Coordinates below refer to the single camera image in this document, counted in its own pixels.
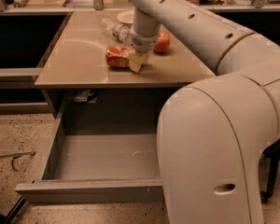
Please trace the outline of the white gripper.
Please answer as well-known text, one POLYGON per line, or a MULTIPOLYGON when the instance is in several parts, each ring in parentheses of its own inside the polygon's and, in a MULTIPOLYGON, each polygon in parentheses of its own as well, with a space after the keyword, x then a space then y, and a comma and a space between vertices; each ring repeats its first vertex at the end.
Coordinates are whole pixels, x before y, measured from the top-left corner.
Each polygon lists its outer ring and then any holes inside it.
POLYGON ((136 51, 132 51, 129 55, 129 67, 135 73, 138 73, 142 65, 147 62, 147 53, 154 49, 158 35, 159 28, 135 26, 131 28, 130 45, 136 51))

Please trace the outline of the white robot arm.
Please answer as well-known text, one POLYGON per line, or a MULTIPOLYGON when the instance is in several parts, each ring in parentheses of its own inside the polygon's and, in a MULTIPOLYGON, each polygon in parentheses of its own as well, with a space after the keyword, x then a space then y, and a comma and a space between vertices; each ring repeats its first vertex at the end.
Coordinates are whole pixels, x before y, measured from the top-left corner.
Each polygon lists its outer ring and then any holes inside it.
POLYGON ((280 139, 280 47, 185 0, 130 0, 133 45, 167 28, 214 76, 163 106, 157 154, 170 224, 264 224, 259 159, 280 139))

